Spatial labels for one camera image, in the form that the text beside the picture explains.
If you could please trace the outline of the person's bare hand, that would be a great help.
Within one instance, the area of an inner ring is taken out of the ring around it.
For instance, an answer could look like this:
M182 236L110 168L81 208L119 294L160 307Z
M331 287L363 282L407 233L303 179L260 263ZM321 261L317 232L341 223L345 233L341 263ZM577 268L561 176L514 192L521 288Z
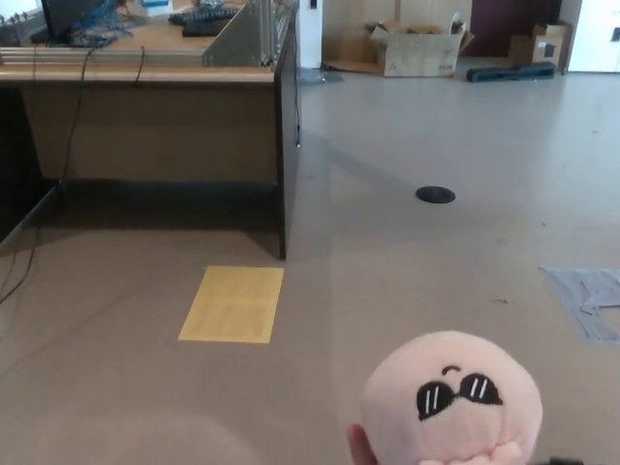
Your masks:
M360 424L352 424L347 429L351 457L355 465L378 465L379 462L370 447L366 432Z

